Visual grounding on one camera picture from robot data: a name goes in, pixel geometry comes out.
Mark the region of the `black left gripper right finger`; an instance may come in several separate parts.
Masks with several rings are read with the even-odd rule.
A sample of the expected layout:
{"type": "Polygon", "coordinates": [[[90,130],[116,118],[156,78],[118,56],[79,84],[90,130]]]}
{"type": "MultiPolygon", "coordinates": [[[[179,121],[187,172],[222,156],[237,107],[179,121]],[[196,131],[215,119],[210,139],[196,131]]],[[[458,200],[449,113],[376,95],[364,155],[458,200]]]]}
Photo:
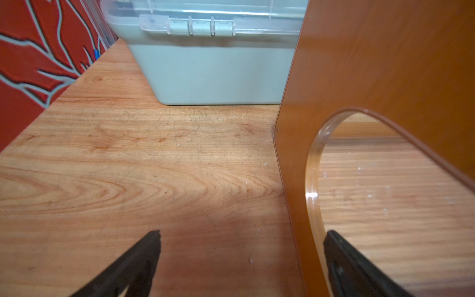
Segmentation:
{"type": "Polygon", "coordinates": [[[335,297],[411,297],[335,230],[324,240],[329,282],[335,297]]]}

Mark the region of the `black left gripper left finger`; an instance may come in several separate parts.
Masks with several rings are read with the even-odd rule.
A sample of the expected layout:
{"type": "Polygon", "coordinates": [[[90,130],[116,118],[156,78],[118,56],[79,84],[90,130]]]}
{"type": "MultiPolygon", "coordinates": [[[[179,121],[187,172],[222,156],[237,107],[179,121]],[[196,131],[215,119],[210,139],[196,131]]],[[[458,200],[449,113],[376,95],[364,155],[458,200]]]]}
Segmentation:
{"type": "Polygon", "coordinates": [[[148,232],[74,297],[147,297],[161,253],[160,231],[148,232]]]}

